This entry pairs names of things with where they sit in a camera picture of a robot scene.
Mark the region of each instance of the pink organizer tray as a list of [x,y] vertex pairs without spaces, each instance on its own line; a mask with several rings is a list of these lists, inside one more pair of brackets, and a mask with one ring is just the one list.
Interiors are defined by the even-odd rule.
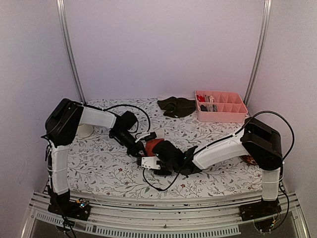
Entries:
[[[213,96],[214,102],[199,102],[197,95]],[[198,120],[210,122],[243,122],[248,110],[244,105],[241,97],[233,92],[220,92],[220,91],[196,91],[195,92]],[[201,105],[207,109],[209,105],[216,105],[217,112],[203,112]]]

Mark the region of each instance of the metal pole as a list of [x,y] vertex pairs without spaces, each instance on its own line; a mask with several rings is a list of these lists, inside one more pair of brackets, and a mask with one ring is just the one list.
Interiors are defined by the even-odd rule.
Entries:
[[84,96],[84,92],[79,80],[78,71],[76,68],[75,58],[73,54],[73,50],[70,43],[69,33],[68,33],[68,27],[67,27],[67,21],[66,21],[66,14],[65,14],[65,7],[64,7],[64,0],[56,0],[57,2],[57,10],[58,10],[58,16],[59,16],[59,22],[61,31],[64,38],[65,48],[67,51],[67,56],[70,64],[70,68],[73,74],[73,79],[76,87],[76,91],[78,93],[78,97],[82,103],[86,103],[86,99]]
[[272,0],[265,0],[265,3],[264,3],[262,25],[261,25],[261,34],[260,34],[260,38],[259,38],[257,53],[256,53],[256,57],[255,57],[255,60],[253,63],[253,68],[252,68],[252,72],[251,72],[251,76],[250,76],[250,80],[249,80],[249,84],[248,84],[248,89],[247,89],[246,95],[244,97],[244,103],[246,106],[250,102],[251,94],[252,94],[254,84],[255,84],[255,81],[257,78],[258,70],[259,70],[261,56],[262,56],[262,52],[263,52],[263,48],[264,48],[264,41],[265,41],[267,29],[268,29],[269,16],[270,16],[270,12],[271,12],[271,3],[272,3]]

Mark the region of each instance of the floral pattern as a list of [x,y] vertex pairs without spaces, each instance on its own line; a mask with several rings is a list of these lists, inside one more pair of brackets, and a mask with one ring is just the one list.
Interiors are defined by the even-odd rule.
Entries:
[[[165,139],[182,151],[222,138],[241,126],[238,123],[200,122],[196,112],[185,118],[168,118],[163,116],[154,98],[90,101],[89,104],[100,108],[131,104],[144,109],[151,119],[151,130],[163,128]],[[111,111],[121,115],[126,110],[138,118],[138,132],[146,131],[147,118],[138,109],[119,107]],[[232,158],[188,178],[180,175],[169,190],[158,192],[143,180],[143,168],[137,166],[136,159],[128,156],[126,148],[110,139],[108,133],[109,129],[94,127],[91,136],[74,139],[68,156],[68,183],[72,190],[135,198],[189,198],[261,189],[259,167],[250,166],[240,158]],[[154,186],[165,188],[172,183],[175,174],[162,177],[146,171],[145,176]]]

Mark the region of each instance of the folded cloth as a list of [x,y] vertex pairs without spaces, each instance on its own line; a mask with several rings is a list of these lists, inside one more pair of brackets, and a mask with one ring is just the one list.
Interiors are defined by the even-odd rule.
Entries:
[[196,110],[195,100],[186,98],[170,97],[165,100],[159,100],[158,106],[164,110],[164,116],[171,118],[184,118]]

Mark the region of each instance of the white wall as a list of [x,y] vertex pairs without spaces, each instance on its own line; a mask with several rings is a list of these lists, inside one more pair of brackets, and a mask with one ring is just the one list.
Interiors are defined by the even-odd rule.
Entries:
[[[317,237],[317,2],[274,0],[264,54],[249,111],[274,110],[294,128],[294,150],[286,160],[285,183],[295,191],[312,237]],[[284,151],[290,133],[282,130]]]
[[16,238],[48,177],[45,120],[61,98],[78,100],[55,1],[2,0],[0,52],[0,237]]
[[263,8],[264,0],[66,1],[85,96],[244,96]]

